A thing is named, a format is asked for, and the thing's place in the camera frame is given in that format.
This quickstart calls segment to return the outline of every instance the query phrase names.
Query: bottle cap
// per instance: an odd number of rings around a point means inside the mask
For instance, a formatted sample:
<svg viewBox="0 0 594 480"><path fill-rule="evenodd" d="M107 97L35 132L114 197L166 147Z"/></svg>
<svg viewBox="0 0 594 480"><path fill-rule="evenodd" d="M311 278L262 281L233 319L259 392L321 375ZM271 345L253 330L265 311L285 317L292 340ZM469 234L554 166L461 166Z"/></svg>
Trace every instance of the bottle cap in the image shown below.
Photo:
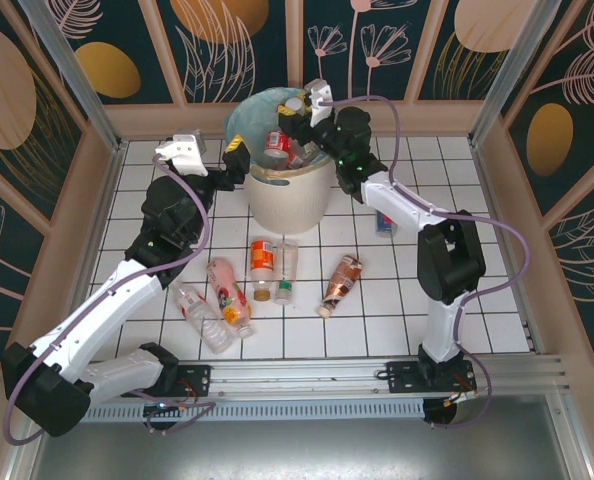
<svg viewBox="0 0 594 480"><path fill-rule="evenodd" d="M328 308L326 308L324 305L321 305L319 308L317 308L317 315L319 315L321 318L330 318L331 313L333 312L328 310Z"/></svg>
<svg viewBox="0 0 594 480"><path fill-rule="evenodd" d="M279 288L275 293L275 303L277 305L290 305L293 300L293 292L287 288Z"/></svg>
<svg viewBox="0 0 594 480"><path fill-rule="evenodd" d="M258 302L267 302L270 300L270 290L256 290L253 298Z"/></svg>
<svg viewBox="0 0 594 480"><path fill-rule="evenodd" d="M255 333L255 331L252 329L250 325L242 325L237 329L237 333L239 334L240 338L248 338L253 333Z"/></svg>

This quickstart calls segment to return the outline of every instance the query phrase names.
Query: trash can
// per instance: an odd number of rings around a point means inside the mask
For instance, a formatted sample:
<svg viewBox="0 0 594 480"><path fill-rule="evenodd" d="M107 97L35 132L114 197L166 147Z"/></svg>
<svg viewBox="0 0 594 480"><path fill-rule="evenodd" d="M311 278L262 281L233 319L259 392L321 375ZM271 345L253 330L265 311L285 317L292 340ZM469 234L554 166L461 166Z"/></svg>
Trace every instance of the trash can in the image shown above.
<svg viewBox="0 0 594 480"><path fill-rule="evenodd" d="M335 163L321 153L298 170L263 168L266 134L278 129L277 105L297 93L297 88L271 88L244 100L226 119L226 141L241 135L250 150L250 175L244 192L259 224L271 232L291 235L310 230L324 216L335 178Z"/></svg>

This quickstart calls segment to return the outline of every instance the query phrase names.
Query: purple cable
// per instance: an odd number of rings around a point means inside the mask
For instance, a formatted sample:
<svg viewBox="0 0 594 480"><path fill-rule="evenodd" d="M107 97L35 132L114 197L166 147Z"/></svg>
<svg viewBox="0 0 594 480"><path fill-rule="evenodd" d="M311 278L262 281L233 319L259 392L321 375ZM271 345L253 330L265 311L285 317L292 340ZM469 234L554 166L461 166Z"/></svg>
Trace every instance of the purple cable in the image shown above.
<svg viewBox="0 0 594 480"><path fill-rule="evenodd" d="M197 415L195 415L193 418L186 420L184 422L177 423L176 425L174 425L166 430L162 430L161 431L162 436L168 435L170 433L175 433L180 430L183 430L184 428L190 427L197 420L199 420L204 415L207 415L208 412L210 412L217 406L217 404L215 402L206 402L206 403L187 403L187 402L175 402L175 401L166 402L165 399L158 399L158 398L152 397L152 396L148 395L147 393L144 393L140 390L133 390L130 393L132 393L133 395L137 395L138 397L144 398L146 400L150 400L151 402L164 403L165 406L167 406L167 407L182 407L182 408L187 408L187 409L206 407L201 412L199 412ZM153 428L153 426L150 423L152 418L155 415L157 415L157 413L158 413L157 410L153 410L152 412L150 412L148 417L146 417L146 427L148 427L148 430L150 430L151 434L155 433L157 431Z"/></svg>
<svg viewBox="0 0 594 480"><path fill-rule="evenodd" d="M188 186L188 184L186 184L186 182L184 182L184 180L179 175L176 175L169 169L164 168L161 165L161 163L159 163L160 158L161 155L159 154L153 157L153 163L155 164L155 167L157 167L166 175L171 177L179 186L181 186L184 189L184 191L190 196L190 198L195 203L195 206L197 207L197 210L201 215L201 219L204 225L204 235L202 236L199 245L192 253L186 255L184 258L180 258L179 260L175 260L174 262L166 263L158 267L146 268L144 270L140 270L139 272L132 273L122 278L121 280L117 280L110 287L108 287L108 289L104 292L105 294L102 294L99 297L97 297L93 302L91 302L90 305L83 309L81 313L77 315L77 317L75 317L75 319L72 322L70 322L70 324L66 328L64 328L64 330L57 336L54 343L52 343L49 348L47 348L39 357L37 357L37 360L35 360L30 365L28 370L24 372L24 374L21 376L21 378L15 385L15 388L13 388L12 393L10 394L8 404L6 405L6 411L4 413L3 422L4 438L9 444L14 445L16 447L26 445L27 443L36 440L44 433L44 430L42 429L33 433L30 437L24 438L22 440L16 439L10 433L10 420L13 413L13 407L15 406L15 402L17 401L17 397L19 396L19 393L21 392L22 388L24 388L24 385L26 385L26 382L28 381L30 376L35 372L35 370L37 370L39 366L44 362L44 360L46 360L46 358L48 358L48 356L56 350L56 347L59 346L59 344L64 340L64 338L66 338L68 334L75 327L77 327L77 325L79 325L79 323L81 323L81 321L84 318L86 318L86 316L89 313L91 313L101 302L103 302L108 295L112 295L118 288L122 287L123 285L130 282L131 280L134 280L137 277L141 277L142 275L150 275L152 273L161 272L162 270L168 270L170 268L175 268L180 265L184 265L191 261L193 258L195 258L197 255L199 255L201 251L206 247L206 244L208 243L208 237L210 237L210 224L208 223L208 215L206 213L206 209L202 205L201 200L199 199L197 194L192 190L192 188L190 188L190 186Z"/></svg>
<svg viewBox="0 0 594 480"><path fill-rule="evenodd" d="M477 297L481 297L484 295L488 295L490 293L498 292L500 290L503 290L504 288L511 287L511 286L515 285L516 283L518 283L519 279L521 277L523 277L524 274L526 273L526 270L528 270L528 265L530 264L530 246L528 245L528 242L523 237L523 235L521 233L519 233L519 231L517 231L515 228L511 227L510 225L508 225L506 223L500 222L498 220L494 220L492 218L475 217L475 216L471 216L471 215L460 215L458 213L450 213L450 212L442 212L439 210L433 210L433 209L429 208L427 205L425 205L424 203L418 201L415 197L409 195L404 189L402 189L399 186L399 184L397 183L397 180L395 179L395 168L397 167L397 162L399 161L399 159L397 157L399 155L399 139L401 137L401 124L400 124L400 119L399 119L399 113L397 112L397 107L391 100L387 99L386 97L382 97L381 95L362 95L359 97L349 98L346 100L337 100L337 101L333 101L333 102L321 102L321 105L331 106L331 107L334 107L334 106L341 107L343 105L348 105L350 103L355 103L355 102L362 101L362 100L379 100L381 102L384 102L386 105L388 105L388 107L390 107L391 111L393 112L393 116L395 118L395 154L394 154L394 158L393 158L393 164L390 166L390 169L388 170L388 179L390 180L390 183L392 184L393 188L395 189L395 191L397 193L402 195L404 198L406 198L406 200L408 200L409 202L411 202L413 205L417 206L418 208L421 208L425 212L432 213L433 215L436 215L438 217L446 218L449 220L461 220L461 221L488 223L490 225L493 225L493 226L496 226L499 228L503 228L504 230L510 232L513 236L515 236L517 238L517 240L519 240L519 243L521 243L522 248L524 249L524 262L523 262L519 272L517 272L517 275L515 275L513 278L509 279L506 282L500 283L499 285L495 285L494 287L490 287L490 288L487 288L487 289L481 290L481 291L471 292L468 295L466 295L461 300L461 302L459 302L459 308L457 310L457 314L455 315L455 325L453 327L453 340L455 341L457 348L459 348L459 350L464 355L471 358L472 361L475 362L477 364L477 366L483 372L484 377L486 378L486 386L487 386L486 402L484 403L484 406L482 407L479 414L475 418L465 421L465 422L457 423L455 425L442 424L440 426L444 427L444 428L467 427L467 426L473 425L474 423L478 422L483 417L486 410L488 410L488 406L490 405L490 399L493 394L493 385L492 385L492 381L490 379L490 373L488 372L488 370L486 369L484 364L481 362L481 360L479 360L479 358L477 358L477 356L475 354L470 353L468 350L466 350L462 346L461 341L459 340L459 325L461 323L461 319L463 316L463 312L465 310L465 306L468 302L470 302L471 300L474 300Z"/></svg>

